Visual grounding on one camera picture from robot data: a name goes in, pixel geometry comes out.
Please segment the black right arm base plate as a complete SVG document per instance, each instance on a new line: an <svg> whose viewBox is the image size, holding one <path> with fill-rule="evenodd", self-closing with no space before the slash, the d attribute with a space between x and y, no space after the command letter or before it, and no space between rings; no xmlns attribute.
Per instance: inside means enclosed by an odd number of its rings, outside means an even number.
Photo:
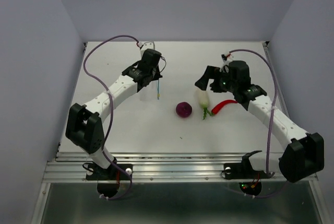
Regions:
<svg viewBox="0 0 334 224"><path fill-rule="evenodd" d="M267 174L265 172L265 168L255 169L254 166L251 165L250 158L252 158L255 154L261 154L260 150L248 152L242 156L240 162L235 163L225 163L223 165L223 171L221 172L221 176L227 180L233 179L269 179L274 176L274 172L270 172Z"/></svg>

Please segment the purple red onion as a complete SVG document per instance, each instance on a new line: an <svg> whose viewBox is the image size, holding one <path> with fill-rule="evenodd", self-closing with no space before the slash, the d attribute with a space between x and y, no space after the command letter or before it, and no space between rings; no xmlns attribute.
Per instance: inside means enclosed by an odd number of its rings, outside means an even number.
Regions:
<svg viewBox="0 0 334 224"><path fill-rule="evenodd" d="M176 114L181 118L188 118L191 116L193 111L192 106L187 102L180 102L175 108Z"/></svg>

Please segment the clear zip top bag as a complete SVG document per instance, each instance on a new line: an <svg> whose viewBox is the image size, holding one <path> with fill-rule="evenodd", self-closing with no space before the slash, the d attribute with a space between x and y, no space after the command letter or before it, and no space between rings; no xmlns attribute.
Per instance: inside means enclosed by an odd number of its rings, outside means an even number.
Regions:
<svg viewBox="0 0 334 224"><path fill-rule="evenodd" d="M147 41L142 44L140 54L143 56L146 49L156 49L154 41ZM148 86L141 89L139 92L140 101L149 102L160 99L160 82L158 80L152 81Z"/></svg>

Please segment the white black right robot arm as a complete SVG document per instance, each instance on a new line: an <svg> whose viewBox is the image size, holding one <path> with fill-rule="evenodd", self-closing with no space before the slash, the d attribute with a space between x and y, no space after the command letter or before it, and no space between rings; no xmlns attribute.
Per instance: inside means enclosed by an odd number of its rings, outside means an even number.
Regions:
<svg viewBox="0 0 334 224"><path fill-rule="evenodd" d="M255 150L246 153L241 162L225 163L225 179L253 179L257 175L267 179L271 173L280 173L295 183L324 168L322 136L307 132L275 108L262 87L251 83L249 67L244 61L231 61L222 68L207 66L195 86L202 91L210 88L216 93L230 92L237 103L271 130L283 149L283 154L270 158Z"/></svg>

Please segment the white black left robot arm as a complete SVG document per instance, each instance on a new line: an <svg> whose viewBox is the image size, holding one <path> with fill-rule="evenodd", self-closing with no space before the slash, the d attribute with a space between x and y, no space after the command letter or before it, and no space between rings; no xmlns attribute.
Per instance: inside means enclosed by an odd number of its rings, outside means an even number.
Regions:
<svg viewBox="0 0 334 224"><path fill-rule="evenodd" d="M123 70L106 91L83 105L75 103L69 109L65 136L99 166L98 173L104 179L115 176L116 159L105 148L103 123L107 117L113 119L114 109L122 102L162 77L161 59L162 54L154 49L142 51L141 59Z"/></svg>

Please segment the white daikon radish with leaves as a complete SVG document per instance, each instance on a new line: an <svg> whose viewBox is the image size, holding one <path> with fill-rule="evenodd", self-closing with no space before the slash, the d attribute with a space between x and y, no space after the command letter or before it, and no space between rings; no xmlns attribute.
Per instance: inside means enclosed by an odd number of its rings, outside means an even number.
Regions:
<svg viewBox="0 0 334 224"><path fill-rule="evenodd" d="M203 116L202 119L205 120L207 115L212 116L211 111L209 110L210 107L210 99L208 96L207 91L198 89L195 92L195 97L197 99L198 105L202 109Z"/></svg>

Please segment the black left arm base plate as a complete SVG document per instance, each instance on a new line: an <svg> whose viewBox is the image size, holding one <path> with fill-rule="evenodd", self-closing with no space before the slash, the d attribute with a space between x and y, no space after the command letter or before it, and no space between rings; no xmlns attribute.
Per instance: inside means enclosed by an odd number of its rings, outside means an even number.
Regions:
<svg viewBox="0 0 334 224"><path fill-rule="evenodd" d="M94 162L85 162L82 167L86 170L86 180L88 181L129 181L127 175L112 165L103 169Z"/></svg>

